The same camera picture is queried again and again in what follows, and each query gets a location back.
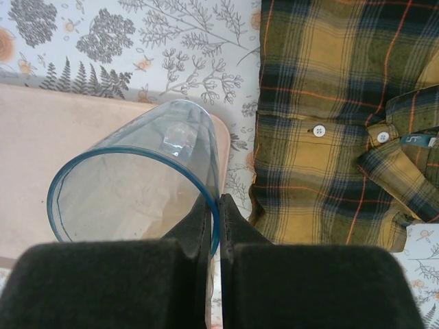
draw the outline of white button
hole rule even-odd
[[[322,137],[326,134],[327,130],[323,125],[317,125],[313,129],[313,133],[315,137]]]
[[[388,132],[380,132],[377,136],[378,141],[382,144],[389,140],[390,135]]]

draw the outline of floral wallpaper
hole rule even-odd
[[[0,83],[204,106],[230,130],[225,191],[248,216],[260,6],[260,0],[0,0]],[[439,328],[434,231],[434,225],[410,227],[406,250],[395,254],[428,328]],[[215,262],[212,326],[221,328],[218,255]],[[0,290],[7,276],[0,269]]]

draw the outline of clear plastic cup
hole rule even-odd
[[[47,196],[59,241],[160,238],[199,195],[213,215],[219,243],[218,154],[209,114],[170,101],[123,126],[66,163]]]

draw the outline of yellow plaid shirt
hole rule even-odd
[[[439,1],[262,0],[250,222],[401,251],[439,219]]]

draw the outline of blue cup rim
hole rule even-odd
[[[157,160],[172,169],[177,170],[179,173],[184,175],[192,184],[194,184],[198,190],[201,192],[201,194],[204,196],[204,198],[207,201],[207,204],[209,205],[212,215],[213,215],[213,231],[212,231],[212,243],[211,243],[211,256],[213,257],[215,255],[215,252],[218,249],[218,245],[220,244],[220,213],[218,211],[220,201],[219,199],[214,199],[212,197],[212,194],[207,190],[205,185],[200,181],[200,179],[194,175],[188,168],[182,166],[179,162],[172,160],[156,151],[152,151],[149,149],[143,149],[140,147],[132,147],[132,146],[108,146],[108,147],[102,147],[97,149],[92,149],[89,151],[84,152],[83,154],[80,154],[79,156],[74,157],[68,163],[66,163],[62,168],[57,172],[55,177],[53,178],[50,187],[49,192],[47,194],[47,215],[49,217],[49,223],[51,226],[51,229],[54,231],[54,234],[56,238],[62,242],[61,236],[58,232],[58,229],[55,224],[54,220],[54,214],[53,214],[53,202],[56,199],[56,202],[58,202],[60,191],[62,188],[62,185],[64,184],[64,179],[68,176],[70,171],[72,171],[78,164],[80,164],[82,161],[92,158],[93,156],[99,156],[103,154],[134,154],[138,156],[144,156],[146,158],[151,158],[153,160]],[[61,187],[58,191],[58,194],[55,197],[56,193],[56,187],[61,181]],[[67,231],[64,228],[64,225],[61,221],[61,226],[66,233],[67,237],[70,241],[73,241]]]

